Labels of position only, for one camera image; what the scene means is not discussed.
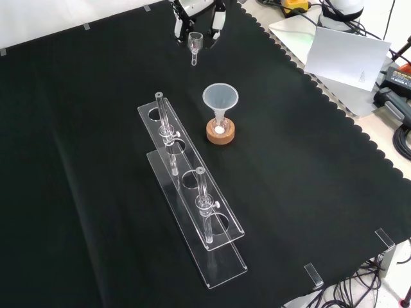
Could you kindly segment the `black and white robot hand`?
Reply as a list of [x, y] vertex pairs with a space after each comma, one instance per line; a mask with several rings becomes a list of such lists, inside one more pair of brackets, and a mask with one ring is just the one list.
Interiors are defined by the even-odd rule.
[[183, 43], [188, 39], [188, 34], [194, 31], [197, 18], [209, 10], [212, 11], [213, 15], [211, 27], [205, 35], [208, 48], [214, 45], [220, 38], [226, 18], [226, 7], [223, 1], [174, 0], [169, 1], [169, 3], [175, 16], [174, 37], [179, 43]]

